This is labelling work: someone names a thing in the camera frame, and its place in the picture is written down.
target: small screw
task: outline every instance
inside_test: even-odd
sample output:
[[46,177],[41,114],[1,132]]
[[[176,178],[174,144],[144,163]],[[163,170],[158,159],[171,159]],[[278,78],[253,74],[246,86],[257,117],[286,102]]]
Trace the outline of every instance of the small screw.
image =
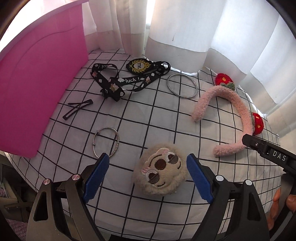
[[79,174],[74,174],[73,176],[72,176],[72,180],[73,181],[76,181],[76,180],[78,180],[80,178],[80,175]]
[[251,186],[253,184],[251,180],[246,180],[245,182],[248,186]]
[[47,184],[49,184],[50,183],[50,180],[49,179],[45,179],[44,181],[43,181],[43,184],[44,185],[47,185]]
[[224,177],[218,175],[216,176],[216,180],[222,182],[224,180]]

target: red crocheted strawberry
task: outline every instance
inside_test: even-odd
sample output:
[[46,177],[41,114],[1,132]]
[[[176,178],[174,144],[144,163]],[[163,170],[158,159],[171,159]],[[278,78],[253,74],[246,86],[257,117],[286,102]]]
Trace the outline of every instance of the red crocheted strawberry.
[[253,135],[258,135],[263,131],[263,128],[264,128],[263,119],[257,113],[253,112],[252,114],[253,114],[252,117],[253,117],[254,126],[255,126]]
[[215,83],[216,85],[225,86],[229,89],[232,89],[233,91],[235,90],[235,86],[232,79],[226,74],[222,74],[222,73],[217,74],[215,78]]

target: human hand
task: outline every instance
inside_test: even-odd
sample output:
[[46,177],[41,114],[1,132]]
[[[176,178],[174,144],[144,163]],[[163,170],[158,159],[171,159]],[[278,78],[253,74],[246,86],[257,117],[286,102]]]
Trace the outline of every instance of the human hand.
[[[279,212],[279,197],[281,195],[281,189],[278,189],[272,199],[269,215],[267,217],[268,229],[271,230],[274,227],[275,217]],[[289,195],[286,200],[287,207],[294,213],[296,210],[296,195]]]

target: silver bangle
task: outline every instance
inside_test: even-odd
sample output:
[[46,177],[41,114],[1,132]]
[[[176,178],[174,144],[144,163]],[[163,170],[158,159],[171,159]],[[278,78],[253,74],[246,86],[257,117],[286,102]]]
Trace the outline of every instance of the silver bangle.
[[[194,95],[192,95],[192,96],[181,96],[181,95],[178,95],[176,92],[174,92],[174,91],[170,88],[168,82],[169,82],[169,80],[170,80],[171,77],[176,76],[176,75],[184,76],[184,77],[186,77],[187,79],[190,79],[190,80],[192,81],[192,83],[193,83],[194,86],[195,86],[195,93],[194,93]],[[191,78],[189,78],[187,75],[185,75],[185,74],[173,74],[173,75],[169,76],[168,79],[167,79],[167,85],[168,85],[169,90],[170,90],[174,95],[176,95],[176,96],[178,96],[178,97],[181,97],[181,98],[184,98],[184,99],[190,99],[190,98],[196,96],[197,91],[198,91],[198,87],[197,87],[196,83],[195,83]]]
[[96,156],[97,158],[99,158],[99,157],[98,157],[98,155],[96,154],[96,152],[95,152],[95,150],[94,150],[94,147],[95,147],[95,145],[96,145],[96,144],[94,143],[94,139],[96,138],[97,135],[99,135],[100,131],[101,131],[101,130],[104,130],[104,129],[110,129],[110,130],[113,130],[113,131],[115,132],[115,134],[116,134],[116,137],[117,137],[117,142],[116,142],[115,149],[114,149],[114,151],[109,155],[109,157],[111,157],[111,156],[114,155],[114,153],[117,151],[117,148],[118,148],[118,145],[119,145],[119,134],[118,134],[118,132],[117,132],[113,127],[104,127],[104,128],[102,128],[102,129],[96,131],[96,134],[94,134],[94,138],[93,138],[92,146],[93,146],[94,154],[95,154],[95,156]]

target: white tablecloth with black grid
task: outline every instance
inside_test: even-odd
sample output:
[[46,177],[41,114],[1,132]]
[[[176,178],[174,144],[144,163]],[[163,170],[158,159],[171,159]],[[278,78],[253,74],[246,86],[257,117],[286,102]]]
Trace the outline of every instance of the white tablecloth with black grid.
[[[93,64],[113,63],[120,69],[120,77],[129,77],[132,74],[125,65],[132,59],[123,50],[97,50],[89,54],[89,61],[73,79],[50,118],[36,157],[27,159],[7,154],[26,182],[38,190],[45,178],[57,182],[81,173],[87,165],[96,162],[91,144],[93,135],[110,126],[118,131],[120,144],[110,159],[102,186],[87,204],[100,230],[143,240],[178,240],[193,236],[208,204],[201,199],[191,179],[182,183],[175,194],[165,197],[146,196],[134,187],[132,172],[135,163],[145,149],[160,142],[175,143],[186,155],[194,153],[203,165],[228,181],[252,180],[264,210],[268,211],[280,185],[281,169],[250,149],[221,158],[212,154],[214,146],[233,143],[241,136],[242,124],[236,109],[229,101],[217,97],[211,100],[200,122],[191,119],[195,103],[213,86],[215,74],[203,68],[191,75],[199,87],[198,94],[192,99],[179,98],[169,91],[166,79],[178,72],[174,69],[144,90],[133,94],[128,92],[119,102],[104,99],[100,86],[90,75]],[[116,71],[106,69],[102,74],[108,79],[115,76]],[[172,78],[170,86],[176,92],[181,89],[181,95],[185,96],[195,91],[188,79],[179,76]],[[246,93],[240,88],[236,91],[246,106],[257,112]],[[68,120],[62,118],[72,108],[67,103],[88,99],[94,104],[79,110]],[[278,136],[272,133],[266,120],[264,124],[259,137],[278,144]],[[95,142],[98,155],[102,152],[110,154],[115,134],[104,130]],[[63,206],[68,212],[66,200]],[[233,202],[229,202],[220,232],[227,228],[232,206]]]

